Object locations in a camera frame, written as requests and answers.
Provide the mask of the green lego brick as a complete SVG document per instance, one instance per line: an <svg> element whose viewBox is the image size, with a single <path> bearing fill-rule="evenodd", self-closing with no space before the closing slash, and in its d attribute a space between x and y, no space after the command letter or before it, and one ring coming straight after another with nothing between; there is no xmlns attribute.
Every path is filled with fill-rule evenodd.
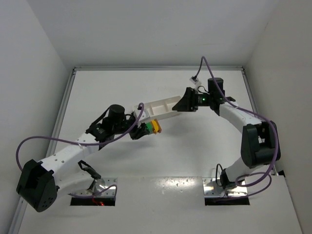
<svg viewBox="0 0 312 234"><path fill-rule="evenodd" d="M146 129L147 129L149 135L154 134L154 127L153 127L153 124L151 122L146 123Z"/></svg>

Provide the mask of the yellow curved lego brick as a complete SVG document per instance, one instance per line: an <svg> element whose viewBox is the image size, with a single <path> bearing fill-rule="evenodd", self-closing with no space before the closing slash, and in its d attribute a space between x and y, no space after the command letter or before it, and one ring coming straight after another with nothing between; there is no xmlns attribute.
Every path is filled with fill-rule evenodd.
<svg viewBox="0 0 312 234"><path fill-rule="evenodd" d="M154 134L158 134L158 132L157 132L157 125L156 125L155 119L152 120L151 123L153 124L153 127L154 127Z"/></svg>

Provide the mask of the brown lego plate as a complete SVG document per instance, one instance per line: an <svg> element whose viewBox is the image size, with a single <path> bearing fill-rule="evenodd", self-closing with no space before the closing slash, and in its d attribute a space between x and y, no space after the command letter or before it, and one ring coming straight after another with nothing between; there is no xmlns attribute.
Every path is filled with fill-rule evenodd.
<svg viewBox="0 0 312 234"><path fill-rule="evenodd" d="M158 133L161 133L162 128L161 128L161 126L160 126L158 120L156 119L155 122L156 122L156 125L157 125L157 132L158 132Z"/></svg>

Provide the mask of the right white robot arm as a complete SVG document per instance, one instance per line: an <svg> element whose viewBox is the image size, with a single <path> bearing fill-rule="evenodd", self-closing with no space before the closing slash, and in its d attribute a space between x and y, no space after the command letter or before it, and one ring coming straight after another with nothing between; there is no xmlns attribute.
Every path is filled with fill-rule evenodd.
<svg viewBox="0 0 312 234"><path fill-rule="evenodd" d="M220 186L229 189L256 168L280 160L281 152L276 124L244 112L232 97L223 97L223 82L221 78L208 79L208 90L204 93L191 87L186 88L183 97L172 110L195 112L199 107L210 107L242 134L240 158L222 169L219 178Z"/></svg>

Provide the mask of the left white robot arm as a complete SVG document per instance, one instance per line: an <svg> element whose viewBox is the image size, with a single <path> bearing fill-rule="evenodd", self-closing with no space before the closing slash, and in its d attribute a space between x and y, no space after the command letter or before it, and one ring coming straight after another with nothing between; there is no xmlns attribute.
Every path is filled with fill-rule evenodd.
<svg viewBox="0 0 312 234"><path fill-rule="evenodd" d="M132 140L149 135L151 128L140 120L145 111L144 104L140 103L137 110L137 115L126 114L123 106L113 104L76 141L52 138L68 146L49 157L39 161L31 159L19 166L21 176L17 193L40 213L47 210L65 188L62 176L71 168L79 166L93 181L100 180L101 176L84 159L125 135Z"/></svg>

